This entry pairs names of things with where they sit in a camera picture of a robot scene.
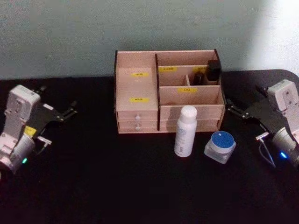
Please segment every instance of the teal wall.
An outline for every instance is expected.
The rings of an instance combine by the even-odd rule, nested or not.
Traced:
[[[252,69],[260,2],[0,1],[0,78],[112,75],[116,49],[216,48],[224,70]]]

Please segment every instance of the white bottle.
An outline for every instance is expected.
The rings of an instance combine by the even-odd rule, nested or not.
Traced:
[[[194,106],[184,106],[178,119],[174,152],[180,157],[191,154],[197,126],[197,110]]]

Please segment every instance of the drawer knob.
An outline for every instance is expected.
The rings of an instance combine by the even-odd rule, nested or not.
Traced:
[[[136,129],[137,131],[141,130],[141,126],[140,126],[140,124],[136,124],[135,129]]]
[[[139,116],[139,114],[136,115],[135,120],[140,120],[141,117]]]

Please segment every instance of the cable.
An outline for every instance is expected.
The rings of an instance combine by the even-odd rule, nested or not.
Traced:
[[[259,152],[260,152],[260,155],[261,155],[261,156],[262,156],[262,157],[263,157],[269,164],[271,164],[274,168],[276,168],[276,165],[275,165],[275,163],[274,163],[274,161],[273,161],[273,159],[272,159],[271,154],[269,153],[269,150],[268,150],[268,148],[267,148],[265,142],[263,141],[263,139],[259,139],[259,140],[261,141],[261,144],[260,144],[260,146],[258,147]],[[264,146],[264,149],[265,149],[265,151],[266,151],[268,157],[270,158],[270,160],[269,160],[266,156],[263,155],[263,153],[262,153],[262,148],[261,148],[262,145]]]

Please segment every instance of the wall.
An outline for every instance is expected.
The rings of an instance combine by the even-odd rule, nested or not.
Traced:
[[[116,49],[216,48],[224,70],[299,74],[299,17],[293,10],[275,23],[278,2],[1,1],[0,78],[112,75]]]

